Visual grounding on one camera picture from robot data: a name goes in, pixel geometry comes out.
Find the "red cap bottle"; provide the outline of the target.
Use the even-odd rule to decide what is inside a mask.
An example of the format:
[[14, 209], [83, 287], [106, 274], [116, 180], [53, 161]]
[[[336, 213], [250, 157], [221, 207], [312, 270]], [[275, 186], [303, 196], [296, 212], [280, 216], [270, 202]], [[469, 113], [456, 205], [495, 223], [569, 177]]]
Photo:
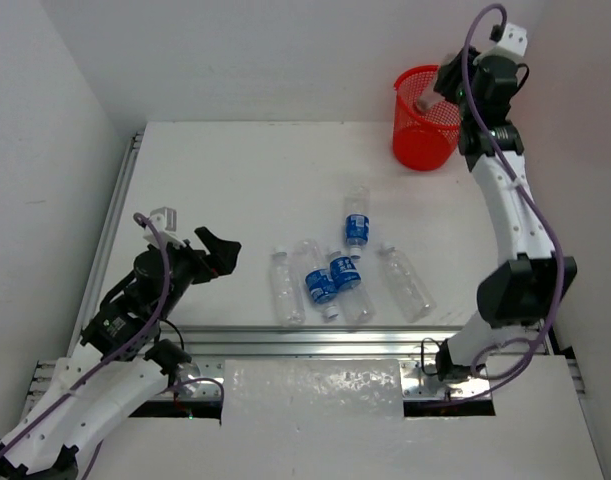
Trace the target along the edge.
[[439, 102], [446, 100], [451, 93], [450, 74], [447, 65], [441, 65], [420, 96], [414, 101], [414, 108], [425, 114]]

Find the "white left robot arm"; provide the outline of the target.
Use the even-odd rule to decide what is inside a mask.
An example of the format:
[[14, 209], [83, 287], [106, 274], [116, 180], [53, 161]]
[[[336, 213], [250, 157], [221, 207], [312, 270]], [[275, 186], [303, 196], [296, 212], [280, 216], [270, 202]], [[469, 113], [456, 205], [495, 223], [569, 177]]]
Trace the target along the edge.
[[205, 227], [195, 233], [200, 249], [168, 232], [147, 237], [147, 249], [107, 292], [40, 400], [0, 439], [0, 477], [84, 478], [80, 468], [95, 459], [104, 438], [150, 399], [192, 398], [204, 384], [222, 385], [161, 336], [161, 322], [189, 287], [236, 267], [240, 243]]

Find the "clear slim bottle white cap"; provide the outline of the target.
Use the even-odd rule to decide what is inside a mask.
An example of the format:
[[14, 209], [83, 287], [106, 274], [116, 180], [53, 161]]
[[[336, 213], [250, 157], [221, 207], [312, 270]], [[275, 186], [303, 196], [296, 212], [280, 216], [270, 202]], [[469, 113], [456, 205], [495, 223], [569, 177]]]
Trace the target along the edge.
[[276, 320], [286, 328], [302, 326], [306, 319], [304, 302], [296, 272], [285, 248], [274, 248], [269, 280]]

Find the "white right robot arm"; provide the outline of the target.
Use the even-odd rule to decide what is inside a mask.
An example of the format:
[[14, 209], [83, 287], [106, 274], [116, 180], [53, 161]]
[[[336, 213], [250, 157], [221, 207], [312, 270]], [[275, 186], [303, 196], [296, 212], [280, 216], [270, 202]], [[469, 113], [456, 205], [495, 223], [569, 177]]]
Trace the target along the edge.
[[500, 54], [462, 49], [439, 67], [434, 90], [460, 114], [459, 152], [483, 193], [498, 247], [498, 266], [478, 286], [477, 310], [435, 357], [441, 381], [476, 376], [495, 349], [523, 342], [521, 332], [541, 327], [524, 357], [499, 379], [519, 374], [554, 323], [577, 274], [552, 227], [535, 205], [526, 179], [524, 145], [508, 119], [510, 101], [526, 78], [526, 64]]

